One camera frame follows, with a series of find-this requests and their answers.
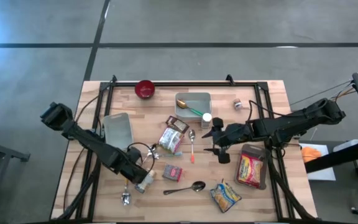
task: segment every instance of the concrete floor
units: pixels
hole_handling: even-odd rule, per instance
[[[93,43],[103,4],[0,0],[0,43]],[[101,42],[354,43],[358,0],[112,0]],[[48,219],[67,141],[39,116],[52,101],[76,108],[90,53],[90,48],[0,49],[0,144],[32,154],[28,163],[9,165],[0,187],[0,223]],[[354,72],[357,47],[99,49],[91,80],[109,80],[112,74],[119,80],[222,80],[230,73],[237,80],[284,80],[294,102],[349,80]],[[339,106],[346,119],[319,126],[314,140],[358,139],[357,95],[340,99]]]

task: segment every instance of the red bowl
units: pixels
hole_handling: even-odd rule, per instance
[[[142,80],[135,86],[136,95],[143,100],[152,97],[154,95],[154,91],[155,86],[150,80]]]

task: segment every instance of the wooden tabletop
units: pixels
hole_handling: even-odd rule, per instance
[[[283,81],[275,80],[267,81],[267,83],[273,110],[278,113],[290,113],[290,106]],[[98,90],[99,82],[84,82],[77,111],[80,111],[89,100],[94,98],[98,94]],[[212,116],[222,118],[225,124],[244,123],[249,115],[249,105],[247,102],[248,100],[255,101],[255,92],[251,87],[157,87],[154,96],[149,100],[139,99],[135,95],[133,87],[115,87],[111,114],[128,113],[134,141],[151,145],[159,140],[163,130],[166,128],[165,121],[167,118],[170,115],[175,115],[175,94],[179,92],[210,93]],[[233,108],[232,101],[236,98],[239,98],[243,102],[243,110],[236,111]],[[103,118],[104,106],[105,103],[103,103],[101,110],[101,119]],[[91,128],[95,107],[96,101],[84,110],[79,120],[79,125],[82,128]],[[258,112],[254,109],[252,119],[258,117]],[[148,187],[144,194],[136,191],[133,184],[129,184],[132,202],[129,206],[125,207],[121,203],[121,194],[124,190],[123,176],[113,174],[110,170],[102,167],[94,211],[95,222],[277,221],[269,175],[266,177],[267,188],[265,190],[244,187],[234,183],[234,173],[242,145],[232,146],[228,150],[231,155],[231,163],[219,164],[216,156],[203,150],[204,148],[211,147],[210,139],[201,139],[201,136],[209,130],[201,129],[200,122],[192,121],[186,123],[190,125],[191,129],[196,131],[196,139],[194,141],[195,163],[192,164],[190,162],[191,144],[186,136],[178,148],[179,151],[183,152],[181,157],[163,157],[156,160],[154,171],[156,171],[157,175],[152,185]],[[261,142],[251,144],[262,146]],[[144,156],[146,155],[147,149],[145,147],[139,146],[138,149],[142,151]],[[59,216],[63,212],[63,195],[70,172],[81,150],[82,147],[76,141],[72,141],[68,145],[62,176],[53,206],[52,218]],[[83,153],[73,176],[68,191],[67,205],[73,200],[80,189],[85,154]],[[144,166],[150,167],[151,162],[152,160],[149,159]],[[313,216],[316,216],[316,209],[300,148],[297,146],[287,147],[284,163],[291,191],[306,210]],[[163,179],[162,173],[166,164],[183,168],[182,177],[179,182]],[[242,197],[242,200],[237,202],[226,213],[220,212],[209,194],[209,190],[215,188],[216,184],[220,183],[223,178]],[[189,187],[196,180],[206,182],[206,188],[200,192],[187,190],[171,195],[163,195],[162,193],[163,190]],[[287,217],[284,195],[281,190],[279,192],[284,217]],[[85,199],[84,215],[88,211],[89,194]]]

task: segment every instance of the orange object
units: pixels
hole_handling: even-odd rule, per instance
[[[313,149],[312,147],[303,147],[301,153],[303,162],[309,162],[313,159],[321,157],[321,152],[319,152],[317,149]]]

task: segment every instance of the small bottle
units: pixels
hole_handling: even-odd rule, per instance
[[[210,113],[203,114],[203,118],[201,119],[201,128],[209,128],[211,121],[212,115]]]
[[[240,99],[233,100],[234,109],[239,110],[242,108],[242,103]]]

